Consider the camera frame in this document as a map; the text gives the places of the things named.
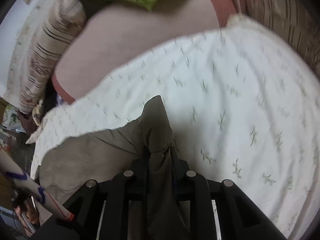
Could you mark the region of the olive green quilted jacket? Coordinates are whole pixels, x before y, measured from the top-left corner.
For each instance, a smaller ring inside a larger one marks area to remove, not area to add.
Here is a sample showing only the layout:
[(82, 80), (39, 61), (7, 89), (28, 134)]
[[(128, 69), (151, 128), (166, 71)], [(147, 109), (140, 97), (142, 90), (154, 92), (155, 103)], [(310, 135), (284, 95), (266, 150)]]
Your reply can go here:
[(90, 179), (104, 182), (139, 165), (142, 200), (129, 201), (128, 239), (188, 239), (187, 219), (172, 188), (173, 133), (162, 98), (124, 127), (67, 138), (39, 168), (40, 184), (63, 203)]

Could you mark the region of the white leaf-print duvet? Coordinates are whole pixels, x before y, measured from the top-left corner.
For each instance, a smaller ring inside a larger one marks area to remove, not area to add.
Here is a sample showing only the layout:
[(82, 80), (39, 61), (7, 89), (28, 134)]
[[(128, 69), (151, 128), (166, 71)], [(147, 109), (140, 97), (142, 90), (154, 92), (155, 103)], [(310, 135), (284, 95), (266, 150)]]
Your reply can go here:
[(319, 80), (279, 36), (245, 16), (147, 50), (49, 111), (28, 139), (31, 177), (67, 138), (124, 127), (155, 96), (193, 171), (234, 181), (286, 238), (304, 236), (319, 211)]

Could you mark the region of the purple plastic bag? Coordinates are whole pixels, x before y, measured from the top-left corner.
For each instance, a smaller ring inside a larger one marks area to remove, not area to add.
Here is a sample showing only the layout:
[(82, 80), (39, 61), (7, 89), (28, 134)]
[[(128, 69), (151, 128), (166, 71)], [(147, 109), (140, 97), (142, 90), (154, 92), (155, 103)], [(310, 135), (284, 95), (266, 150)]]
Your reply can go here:
[(61, 106), (64, 103), (65, 103), (65, 101), (63, 100), (63, 98), (59, 94), (57, 94), (56, 95), (56, 106)]

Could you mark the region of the cream leaf-print pillow corner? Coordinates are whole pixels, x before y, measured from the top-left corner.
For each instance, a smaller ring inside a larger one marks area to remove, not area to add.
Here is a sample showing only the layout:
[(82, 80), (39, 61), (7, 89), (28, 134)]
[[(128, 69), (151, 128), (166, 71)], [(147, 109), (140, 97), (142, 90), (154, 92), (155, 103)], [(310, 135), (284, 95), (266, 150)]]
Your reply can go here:
[(38, 104), (33, 108), (31, 116), (36, 126), (41, 125), (44, 110), (44, 98), (41, 98)]

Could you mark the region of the black garment pile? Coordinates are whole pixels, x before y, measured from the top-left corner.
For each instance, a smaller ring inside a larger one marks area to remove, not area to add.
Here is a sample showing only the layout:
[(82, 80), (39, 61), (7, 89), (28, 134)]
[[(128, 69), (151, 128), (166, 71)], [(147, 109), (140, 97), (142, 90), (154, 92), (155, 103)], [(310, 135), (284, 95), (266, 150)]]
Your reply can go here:
[(52, 81), (49, 80), (44, 91), (44, 103), (43, 103), (43, 113), (44, 117), (51, 109), (56, 107), (57, 92), (52, 84)]

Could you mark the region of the white rolled paper tube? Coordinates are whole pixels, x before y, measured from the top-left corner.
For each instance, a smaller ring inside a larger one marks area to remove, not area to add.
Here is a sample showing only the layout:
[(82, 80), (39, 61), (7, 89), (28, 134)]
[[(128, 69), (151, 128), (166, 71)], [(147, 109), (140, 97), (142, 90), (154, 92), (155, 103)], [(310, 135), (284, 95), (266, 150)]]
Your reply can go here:
[(46, 210), (57, 218), (72, 221), (74, 215), (56, 201), (44, 188), (32, 180), (1, 148), (1, 171), (13, 184), (31, 194)]

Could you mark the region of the brown cloth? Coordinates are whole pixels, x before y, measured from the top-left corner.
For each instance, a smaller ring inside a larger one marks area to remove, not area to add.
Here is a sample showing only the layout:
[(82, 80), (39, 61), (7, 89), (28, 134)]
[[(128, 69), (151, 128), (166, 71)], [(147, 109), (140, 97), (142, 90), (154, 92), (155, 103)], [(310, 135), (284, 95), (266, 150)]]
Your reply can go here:
[(27, 134), (31, 135), (38, 129), (38, 126), (34, 122), (31, 114), (23, 114), (22, 112), (18, 111), (17, 116)]

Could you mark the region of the pink blanket with red band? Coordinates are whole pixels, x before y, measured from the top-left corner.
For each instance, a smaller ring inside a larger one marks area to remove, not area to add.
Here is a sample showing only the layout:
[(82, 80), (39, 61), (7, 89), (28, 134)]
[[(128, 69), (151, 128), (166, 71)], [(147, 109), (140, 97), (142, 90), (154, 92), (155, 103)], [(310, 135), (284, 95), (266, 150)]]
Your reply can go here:
[(114, 68), (172, 38), (224, 27), (232, 0), (161, 0), (146, 9), (124, 3), (97, 11), (57, 63), (53, 86), (67, 103), (84, 96)]

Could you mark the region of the striped floral beige pillow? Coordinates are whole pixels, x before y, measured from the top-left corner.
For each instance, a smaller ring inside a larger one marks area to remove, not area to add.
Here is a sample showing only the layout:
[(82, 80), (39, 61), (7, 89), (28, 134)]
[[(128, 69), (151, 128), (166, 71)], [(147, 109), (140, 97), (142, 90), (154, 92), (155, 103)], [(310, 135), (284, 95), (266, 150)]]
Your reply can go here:
[(37, 105), (56, 64), (86, 20), (80, 0), (56, 0), (37, 26), (22, 64), (18, 107), (21, 113), (28, 115)]

